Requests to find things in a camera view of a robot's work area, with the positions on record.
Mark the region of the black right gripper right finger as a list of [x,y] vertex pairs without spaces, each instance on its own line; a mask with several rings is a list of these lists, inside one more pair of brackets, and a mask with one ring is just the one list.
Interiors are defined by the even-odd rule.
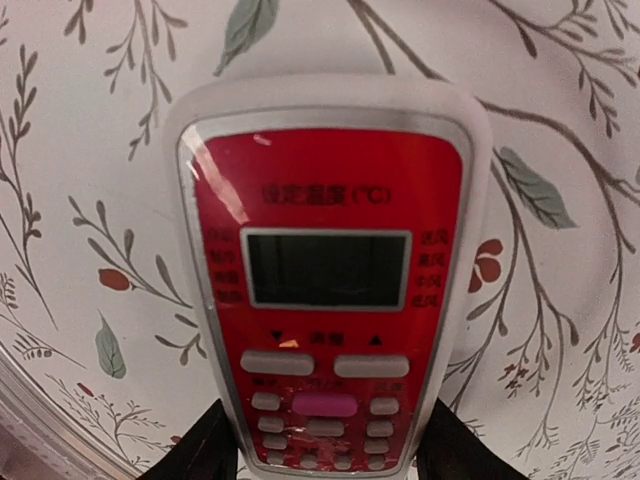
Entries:
[[512,479],[513,468],[437,400],[417,451],[419,479]]

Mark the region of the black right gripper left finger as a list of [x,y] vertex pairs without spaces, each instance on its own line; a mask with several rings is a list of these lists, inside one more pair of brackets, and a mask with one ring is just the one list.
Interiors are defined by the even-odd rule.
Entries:
[[236,480],[239,450],[220,399],[142,480]]

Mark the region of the white red remote control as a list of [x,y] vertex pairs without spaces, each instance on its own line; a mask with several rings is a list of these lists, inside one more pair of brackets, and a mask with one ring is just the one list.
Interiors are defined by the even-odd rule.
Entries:
[[186,277],[262,479],[403,479],[481,230],[484,108],[439,81],[218,81],[169,113]]

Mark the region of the floral patterned table mat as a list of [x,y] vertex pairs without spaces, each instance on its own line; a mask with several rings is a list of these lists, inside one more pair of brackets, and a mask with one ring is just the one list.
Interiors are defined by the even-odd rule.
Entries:
[[486,112],[437,400],[512,479],[637,478],[635,1],[3,2],[1,350],[142,479],[222,401],[167,117],[218,81],[322,74],[444,82]]

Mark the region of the aluminium front rail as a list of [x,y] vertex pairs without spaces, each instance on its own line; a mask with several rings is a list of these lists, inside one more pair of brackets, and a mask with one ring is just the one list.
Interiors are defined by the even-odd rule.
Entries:
[[64,479],[135,479],[140,472],[94,446],[71,418],[42,401],[33,379],[1,350],[1,426],[27,452]]

